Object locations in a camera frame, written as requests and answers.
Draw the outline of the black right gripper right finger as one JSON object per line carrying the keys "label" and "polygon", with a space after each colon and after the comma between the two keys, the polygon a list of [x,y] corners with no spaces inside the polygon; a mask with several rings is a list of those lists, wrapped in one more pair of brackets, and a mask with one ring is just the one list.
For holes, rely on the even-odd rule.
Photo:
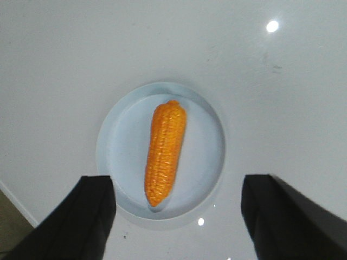
{"label": "black right gripper right finger", "polygon": [[346,259],[346,221],[278,177],[246,175],[241,213],[258,259]]}

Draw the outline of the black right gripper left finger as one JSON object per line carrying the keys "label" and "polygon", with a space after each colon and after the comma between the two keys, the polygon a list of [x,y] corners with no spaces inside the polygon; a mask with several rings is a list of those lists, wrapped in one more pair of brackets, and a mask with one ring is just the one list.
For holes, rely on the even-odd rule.
{"label": "black right gripper left finger", "polygon": [[111,177],[83,176],[5,259],[102,259],[115,214]]}

